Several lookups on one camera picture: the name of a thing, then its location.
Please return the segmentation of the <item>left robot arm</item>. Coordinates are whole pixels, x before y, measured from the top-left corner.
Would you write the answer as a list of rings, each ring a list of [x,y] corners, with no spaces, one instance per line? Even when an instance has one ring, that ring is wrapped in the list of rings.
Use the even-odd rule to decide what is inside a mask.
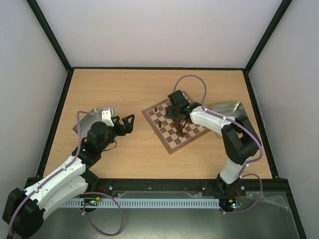
[[[13,189],[7,198],[2,219],[10,236],[27,239],[34,235],[44,221],[65,202],[82,194],[93,194],[97,176],[89,169],[101,159],[101,154],[115,142],[117,136],[133,131],[135,115],[110,117],[101,112],[102,119],[94,122],[86,136],[64,163],[40,181],[21,190]]]

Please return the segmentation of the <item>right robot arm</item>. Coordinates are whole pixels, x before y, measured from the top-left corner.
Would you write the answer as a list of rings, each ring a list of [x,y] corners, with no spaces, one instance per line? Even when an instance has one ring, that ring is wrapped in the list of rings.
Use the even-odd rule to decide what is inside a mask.
[[[230,194],[249,159],[257,151],[262,152],[261,142],[249,119],[246,116],[228,117],[197,102],[191,104],[180,90],[169,94],[168,99],[171,103],[167,109],[168,118],[203,126],[222,137],[228,159],[219,174],[221,180],[217,189],[223,195]]]

